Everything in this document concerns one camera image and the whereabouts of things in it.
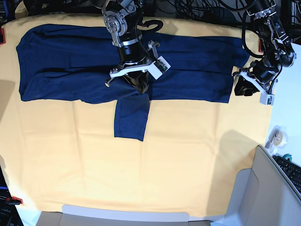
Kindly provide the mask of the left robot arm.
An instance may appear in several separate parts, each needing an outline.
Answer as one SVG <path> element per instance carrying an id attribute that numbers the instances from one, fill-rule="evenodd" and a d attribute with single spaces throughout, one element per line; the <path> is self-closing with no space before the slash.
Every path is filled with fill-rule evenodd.
<path id="1" fill-rule="evenodd" d="M 243 7 L 242 42 L 243 48 L 255 58 L 250 66 L 234 73 L 238 77 L 236 96 L 251 96 L 256 92 L 271 95 L 278 76 L 285 67 L 293 65 L 296 53 L 289 36 L 274 11 L 272 0 L 248 0 Z M 246 44 L 246 18 L 249 16 L 254 31 L 260 38 L 261 55 L 252 52 Z"/>

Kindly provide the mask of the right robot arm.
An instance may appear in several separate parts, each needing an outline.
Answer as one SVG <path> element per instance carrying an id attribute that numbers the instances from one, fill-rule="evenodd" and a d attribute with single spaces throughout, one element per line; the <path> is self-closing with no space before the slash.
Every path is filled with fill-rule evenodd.
<path id="1" fill-rule="evenodd" d="M 115 78 L 122 77 L 138 92 L 145 93 L 149 88 L 149 76 L 158 79 L 170 66 L 158 55 L 158 42 L 151 40 L 143 44 L 143 32 L 138 27 L 156 32 L 163 27 L 163 22 L 143 21 L 143 0 L 93 0 L 91 3 L 101 9 L 104 25 L 120 57 L 105 85 L 109 87 Z"/>

